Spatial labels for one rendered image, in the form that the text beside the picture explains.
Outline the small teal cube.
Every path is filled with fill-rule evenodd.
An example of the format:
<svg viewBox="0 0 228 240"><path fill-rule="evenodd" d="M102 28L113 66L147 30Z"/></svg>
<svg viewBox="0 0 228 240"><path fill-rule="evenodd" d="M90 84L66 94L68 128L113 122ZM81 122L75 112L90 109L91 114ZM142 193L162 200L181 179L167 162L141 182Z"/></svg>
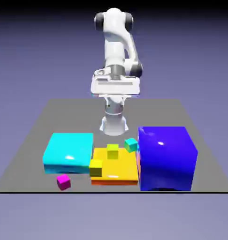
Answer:
<svg viewBox="0 0 228 240"><path fill-rule="evenodd" d="M138 150L138 142L135 138L126 139L124 142L124 148L128 152L136 152Z"/></svg>

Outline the small yellow cube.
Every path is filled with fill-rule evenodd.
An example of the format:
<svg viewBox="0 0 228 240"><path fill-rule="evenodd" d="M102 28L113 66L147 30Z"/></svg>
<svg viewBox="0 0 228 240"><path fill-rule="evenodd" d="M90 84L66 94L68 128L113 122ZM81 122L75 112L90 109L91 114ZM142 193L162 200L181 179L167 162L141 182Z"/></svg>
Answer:
<svg viewBox="0 0 228 240"><path fill-rule="evenodd" d="M119 145L118 144L108 144L106 147L107 159L118 159L119 156Z"/></svg>
<svg viewBox="0 0 228 240"><path fill-rule="evenodd" d="M92 159L89 164L89 174L91 177L102 176L103 161L100 159Z"/></svg>

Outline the large cyan box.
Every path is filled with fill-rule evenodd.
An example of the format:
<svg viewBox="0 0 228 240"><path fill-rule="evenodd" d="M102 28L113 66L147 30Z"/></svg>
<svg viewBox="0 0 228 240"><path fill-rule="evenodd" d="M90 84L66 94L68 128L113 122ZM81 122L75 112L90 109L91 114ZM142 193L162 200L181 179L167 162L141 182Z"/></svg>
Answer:
<svg viewBox="0 0 228 240"><path fill-rule="evenodd" d="M43 154L46 174L88 174L93 133L53 133Z"/></svg>

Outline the large blue box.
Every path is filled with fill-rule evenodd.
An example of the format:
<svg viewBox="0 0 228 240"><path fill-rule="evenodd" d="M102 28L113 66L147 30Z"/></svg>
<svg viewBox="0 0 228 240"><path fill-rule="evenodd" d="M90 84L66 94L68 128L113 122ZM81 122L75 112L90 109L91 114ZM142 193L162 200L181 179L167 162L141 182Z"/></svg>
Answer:
<svg viewBox="0 0 228 240"><path fill-rule="evenodd" d="M198 157L183 126L138 128L137 154L140 189L190 191Z"/></svg>

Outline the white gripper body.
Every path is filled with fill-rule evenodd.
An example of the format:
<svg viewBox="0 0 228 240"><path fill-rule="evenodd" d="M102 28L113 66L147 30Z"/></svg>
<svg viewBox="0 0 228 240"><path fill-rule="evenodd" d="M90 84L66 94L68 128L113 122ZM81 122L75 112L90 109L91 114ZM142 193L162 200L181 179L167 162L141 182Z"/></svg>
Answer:
<svg viewBox="0 0 228 240"><path fill-rule="evenodd" d="M131 76L120 76L120 80L112 80L110 75L93 75L91 93L95 96L140 94L140 79Z"/></svg>

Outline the large yellow box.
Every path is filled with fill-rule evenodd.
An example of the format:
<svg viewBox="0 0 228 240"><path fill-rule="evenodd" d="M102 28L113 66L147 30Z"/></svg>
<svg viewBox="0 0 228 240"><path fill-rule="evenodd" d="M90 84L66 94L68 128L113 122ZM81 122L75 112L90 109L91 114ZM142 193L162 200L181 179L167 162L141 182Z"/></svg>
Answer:
<svg viewBox="0 0 228 240"><path fill-rule="evenodd" d="M91 177L92 185L137 185L138 170L136 153L119 149L118 159L107 159L106 148L95 148L93 159L103 161L102 176Z"/></svg>

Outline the small magenta cube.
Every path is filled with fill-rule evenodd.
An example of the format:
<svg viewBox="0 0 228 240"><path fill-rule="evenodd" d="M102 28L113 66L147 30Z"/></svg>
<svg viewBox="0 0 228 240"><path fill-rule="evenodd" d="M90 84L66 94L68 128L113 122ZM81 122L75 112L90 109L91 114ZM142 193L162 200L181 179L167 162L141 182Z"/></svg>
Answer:
<svg viewBox="0 0 228 240"><path fill-rule="evenodd" d="M62 174L57 176L57 185L61 191L66 190L71 187L70 177L67 174Z"/></svg>

